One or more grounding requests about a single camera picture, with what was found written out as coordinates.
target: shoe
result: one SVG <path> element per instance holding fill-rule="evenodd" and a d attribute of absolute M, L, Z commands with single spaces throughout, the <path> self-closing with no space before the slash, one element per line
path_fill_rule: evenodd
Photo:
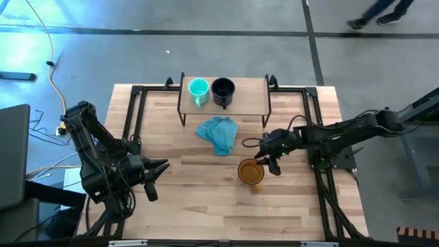
<path fill-rule="evenodd" d="M 347 24 L 352 29 L 352 31 L 358 32 L 364 30 L 364 26 L 367 25 L 367 22 L 365 22 L 363 19 L 356 19 L 348 21 Z"/>
<path fill-rule="evenodd" d="M 395 14 L 387 14 L 385 16 L 381 16 L 377 19 L 378 25 L 389 25 L 393 23 L 398 23 L 401 20 L 400 17 L 396 16 Z"/>

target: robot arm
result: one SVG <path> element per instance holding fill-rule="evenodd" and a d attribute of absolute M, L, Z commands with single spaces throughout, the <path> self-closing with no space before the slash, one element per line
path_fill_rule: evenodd
<path fill-rule="evenodd" d="M 254 158 L 268 156 L 258 161 L 258 164 L 268 165 L 269 171 L 279 176 L 281 169 L 276 160 L 291 151 L 309 150 L 319 160 L 327 160 L 353 144 L 375 136 L 399 136 L 403 130 L 396 112 L 367 110 L 353 119 L 330 126 L 301 126 L 295 127 L 293 131 L 277 129 L 269 134 L 264 133 L 258 144 L 259 152 Z"/>
<path fill-rule="evenodd" d="M 167 159 L 140 156 L 140 138 L 116 139 L 97 120 L 94 105 L 80 102 L 61 117 L 82 162 L 82 187 L 94 203 L 104 202 L 107 220 L 115 223 L 132 215 L 131 187 L 143 184 L 150 201 L 157 200 L 156 179 L 169 167 Z"/>

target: gray floor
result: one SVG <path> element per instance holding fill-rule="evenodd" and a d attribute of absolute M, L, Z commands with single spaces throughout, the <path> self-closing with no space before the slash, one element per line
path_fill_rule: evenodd
<path fill-rule="evenodd" d="M 347 19 L 373 0 L 308 0 L 316 32 L 344 32 Z M 32 1 L 47 25 L 127 30 L 213 30 L 306 32 L 300 0 L 122 0 Z M 415 1 L 398 25 L 366 32 L 438 33 L 439 2 Z M 40 25 L 23 0 L 11 0 L 1 25 Z M 261 77 L 281 84 L 316 85 L 308 38 L 261 36 L 148 36 L 54 34 L 54 82 L 68 106 L 86 99 L 105 120 L 115 83 L 164 83 L 179 73 L 199 76 Z M 325 85 L 335 86 L 344 118 L 370 108 L 399 110 L 436 88 L 438 39 L 318 38 Z M 27 103 L 43 110 L 41 126 L 55 130 L 62 109 L 47 81 L 49 43 L 44 34 L 0 33 L 0 71 L 36 73 L 35 82 L 0 80 L 0 108 Z M 439 231 L 439 200 L 403 202 L 414 175 L 399 139 L 361 143 L 356 156 L 361 200 L 370 236 L 396 241 L 396 227 Z M 51 165 L 75 152 L 29 138 L 28 170 Z M 65 161 L 78 165 L 78 158 Z M 52 171 L 41 183 L 63 180 Z"/>

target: orange cup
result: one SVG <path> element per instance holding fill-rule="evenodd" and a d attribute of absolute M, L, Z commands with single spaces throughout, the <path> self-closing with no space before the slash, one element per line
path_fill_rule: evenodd
<path fill-rule="evenodd" d="M 238 167 L 239 179 L 246 185 L 250 185 L 255 191 L 261 191 L 262 186 L 259 184 L 262 181 L 264 175 L 264 169 L 262 165 L 256 164 L 257 160 L 248 158 L 243 160 Z"/>

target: mug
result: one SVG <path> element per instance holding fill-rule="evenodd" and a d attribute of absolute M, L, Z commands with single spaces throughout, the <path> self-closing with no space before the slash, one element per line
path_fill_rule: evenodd
<path fill-rule="evenodd" d="M 209 100 L 209 83 L 203 78 L 193 79 L 189 83 L 189 92 L 192 101 L 199 108 L 201 107 L 201 104 L 204 104 Z"/>
<path fill-rule="evenodd" d="M 250 185 L 251 188 L 258 192 L 262 190 L 262 186 L 259 184 L 262 181 L 264 175 L 264 169 L 262 165 L 257 165 L 253 158 L 243 160 L 238 167 L 239 179 L 246 185 Z"/>
<path fill-rule="evenodd" d="M 235 84 L 227 78 L 218 78 L 212 82 L 213 101 L 224 110 L 232 103 L 234 92 Z"/>

